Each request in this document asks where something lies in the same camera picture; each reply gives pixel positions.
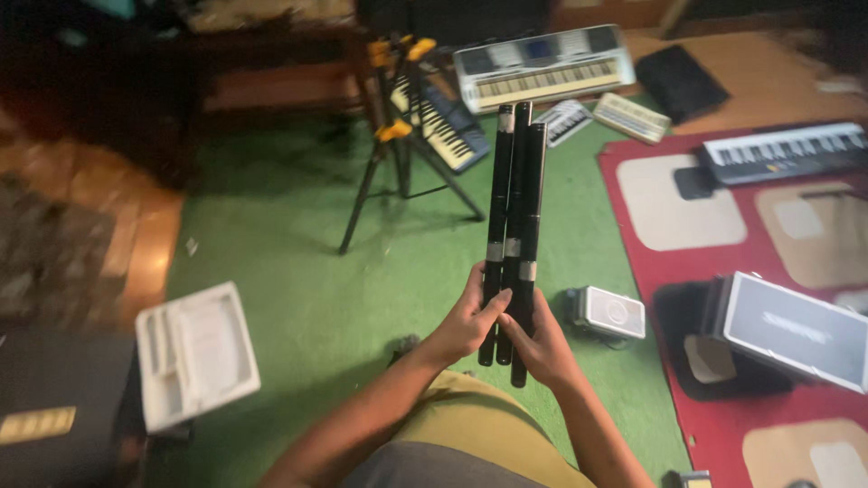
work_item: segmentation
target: green carpet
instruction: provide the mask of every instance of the green carpet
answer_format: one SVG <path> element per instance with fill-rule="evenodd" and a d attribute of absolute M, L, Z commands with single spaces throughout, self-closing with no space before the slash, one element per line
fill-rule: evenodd
<path fill-rule="evenodd" d="M 496 118 L 482 124 L 493 145 Z M 198 155 L 205 181 L 184 207 L 169 297 L 234 280 L 262 389 L 197 419 L 191 445 L 156 452 L 149 486 L 254 484 L 307 425 L 383 370 L 390 340 L 433 330 L 470 266 L 484 258 L 487 224 L 465 220 L 469 212 L 448 190 L 369 200 L 349 254 L 338 257 L 371 146 L 361 121 L 347 144 L 323 143 L 327 129 L 292 122 L 213 139 Z M 595 159 L 604 142 L 624 138 L 593 122 L 548 152 L 537 285 L 559 318 L 567 287 L 637 296 Z M 488 156 L 458 178 L 486 210 L 491 162 Z M 413 171 L 413 191 L 440 184 L 421 162 Z M 381 167 L 375 187 L 394 181 L 393 166 Z M 199 242 L 193 256 L 188 238 Z M 567 337 L 651 477 L 688 470 L 654 335 L 623 351 L 574 327 Z M 453 368 L 473 369 L 512 394 L 575 463 L 549 390 L 532 379 L 517 390 L 508 367 L 481 367 L 475 354 Z"/>

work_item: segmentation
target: tripod stand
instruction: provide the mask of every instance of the tripod stand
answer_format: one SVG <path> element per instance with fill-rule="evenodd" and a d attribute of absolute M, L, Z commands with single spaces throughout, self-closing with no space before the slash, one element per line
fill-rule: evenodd
<path fill-rule="evenodd" d="M 395 160 L 395 167 L 398 173 L 398 194 L 401 198 L 409 200 L 418 196 L 427 195 L 436 191 L 449 188 L 458 196 L 459 199 L 473 212 L 473 219 L 476 221 L 484 221 L 485 213 L 477 206 L 477 204 L 458 186 L 455 178 L 452 177 L 451 169 L 442 161 L 439 156 L 433 155 L 430 147 L 424 139 L 424 113 L 422 111 L 422 72 L 419 68 L 419 61 L 422 57 L 434 47 L 435 43 L 431 39 L 416 40 L 413 35 L 406 36 L 400 41 L 376 41 L 368 44 L 368 55 L 371 58 L 371 65 L 374 68 L 377 77 L 377 85 L 379 90 L 380 110 L 384 117 L 384 124 L 374 134 L 374 147 L 371 151 L 371 158 L 368 160 L 365 169 L 365 177 L 362 180 L 362 185 L 358 189 L 356 203 L 352 208 L 352 216 L 350 222 L 346 226 L 344 240 L 340 244 L 339 253 L 346 254 L 350 246 L 352 234 L 358 224 L 358 217 L 361 215 L 362 207 L 369 197 L 394 195 L 392 191 L 385 191 L 381 194 L 368 195 L 374 174 L 377 172 L 377 166 L 386 157 L 386 146 L 388 146 L 392 157 Z M 388 76 L 388 67 L 390 61 L 394 58 L 393 54 L 398 53 L 398 62 L 395 65 L 392 79 Z M 411 123 L 418 121 L 418 128 L 414 128 L 411 123 L 406 122 L 403 118 L 394 117 L 392 115 L 391 92 L 394 90 L 394 80 L 397 80 L 401 73 L 405 73 L 410 81 L 410 93 L 408 96 L 409 110 L 407 116 Z M 420 192 L 414 195 L 410 194 L 410 172 L 411 172 L 411 156 L 419 155 L 422 160 L 428 164 L 431 169 L 440 176 L 446 183 L 442 187 L 433 188 Z"/>

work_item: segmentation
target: person's right hand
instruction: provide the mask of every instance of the person's right hand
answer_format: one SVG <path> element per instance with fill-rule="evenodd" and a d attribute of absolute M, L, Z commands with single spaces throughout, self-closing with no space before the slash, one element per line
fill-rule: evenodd
<path fill-rule="evenodd" d="M 506 313 L 497 317 L 500 329 L 512 340 L 524 365 L 537 381 L 549 389 L 568 386 L 582 376 L 563 330 L 549 309 L 543 292 L 534 289 L 534 337 L 524 333 L 518 322 Z"/>

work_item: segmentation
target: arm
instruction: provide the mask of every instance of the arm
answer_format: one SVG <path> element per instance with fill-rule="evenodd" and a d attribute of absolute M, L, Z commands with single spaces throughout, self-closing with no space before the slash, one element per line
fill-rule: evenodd
<path fill-rule="evenodd" d="M 497 323 L 512 339 L 528 372 L 555 394 L 582 473 L 607 488 L 655 487 L 576 364 L 543 292 L 534 290 L 533 339 L 506 313 Z"/>
<path fill-rule="evenodd" d="M 261 488 L 338 483 L 398 429 L 428 385 L 447 366 L 479 348 L 510 303 L 502 291 L 482 310 L 483 262 L 440 326 L 362 391 L 298 438 L 266 473 Z"/>

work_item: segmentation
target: person's left hand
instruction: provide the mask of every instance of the person's left hand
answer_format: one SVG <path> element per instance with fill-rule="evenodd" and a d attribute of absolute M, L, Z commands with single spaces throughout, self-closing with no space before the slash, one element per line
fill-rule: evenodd
<path fill-rule="evenodd" d="M 512 299 L 512 290 L 505 289 L 489 304 L 483 305 L 483 270 L 485 261 L 479 261 L 470 269 L 470 277 L 464 292 L 455 306 L 419 348 L 429 359 L 447 367 L 476 351 L 485 340 L 497 316 L 506 310 Z"/>

